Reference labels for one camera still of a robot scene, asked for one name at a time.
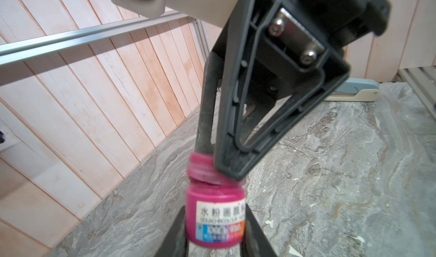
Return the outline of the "magenta paint jar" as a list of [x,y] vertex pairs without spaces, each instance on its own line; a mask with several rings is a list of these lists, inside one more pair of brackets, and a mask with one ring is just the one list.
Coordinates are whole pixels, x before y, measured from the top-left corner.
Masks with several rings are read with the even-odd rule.
[[242,186],[191,181],[186,190],[185,212],[186,235],[196,245],[223,249],[242,242],[246,221]]

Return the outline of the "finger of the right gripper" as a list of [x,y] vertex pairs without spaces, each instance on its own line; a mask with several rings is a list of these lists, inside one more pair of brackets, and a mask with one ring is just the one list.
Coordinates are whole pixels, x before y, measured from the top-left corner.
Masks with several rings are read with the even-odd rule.
[[213,154],[213,144],[211,142],[213,117],[219,82],[223,78],[223,70],[223,58],[211,51],[204,68],[202,98],[195,141],[195,152],[197,153]]
[[242,180],[290,129],[342,84],[330,93],[321,90],[280,100],[269,97],[237,100],[224,94],[223,90],[230,85],[223,80],[224,75],[214,163],[220,173],[237,181]]

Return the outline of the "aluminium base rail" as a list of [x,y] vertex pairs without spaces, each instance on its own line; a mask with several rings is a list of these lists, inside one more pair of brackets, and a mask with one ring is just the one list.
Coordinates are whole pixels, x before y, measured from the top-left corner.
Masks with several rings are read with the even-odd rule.
[[436,118],[436,67],[402,68],[398,75],[412,87],[423,105]]

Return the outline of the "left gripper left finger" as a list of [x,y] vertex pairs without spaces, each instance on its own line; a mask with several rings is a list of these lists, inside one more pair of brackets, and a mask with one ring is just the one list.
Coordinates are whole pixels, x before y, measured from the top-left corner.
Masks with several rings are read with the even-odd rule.
[[185,228],[186,211],[183,206],[173,221],[154,257],[188,257],[188,239]]

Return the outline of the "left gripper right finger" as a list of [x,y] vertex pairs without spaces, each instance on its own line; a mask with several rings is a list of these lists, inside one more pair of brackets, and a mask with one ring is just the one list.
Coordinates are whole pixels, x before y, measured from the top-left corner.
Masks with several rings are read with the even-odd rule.
[[248,204],[246,204],[243,257],[277,257]]

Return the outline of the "blue grey stapler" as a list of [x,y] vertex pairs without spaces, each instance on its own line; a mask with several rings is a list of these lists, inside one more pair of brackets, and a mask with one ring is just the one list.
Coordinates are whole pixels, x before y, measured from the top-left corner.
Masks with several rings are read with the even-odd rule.
[[380,96],[379,84],[372,79],[349,78],[325,101],[373,102]]

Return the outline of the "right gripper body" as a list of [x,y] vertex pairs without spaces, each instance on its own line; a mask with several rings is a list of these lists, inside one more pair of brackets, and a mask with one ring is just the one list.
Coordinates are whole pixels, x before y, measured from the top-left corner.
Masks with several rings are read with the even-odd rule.
[[343,47],[388,26],[389,0],[237,0],[212,51],[224,94],[280,100],[330,93],[350,72]]

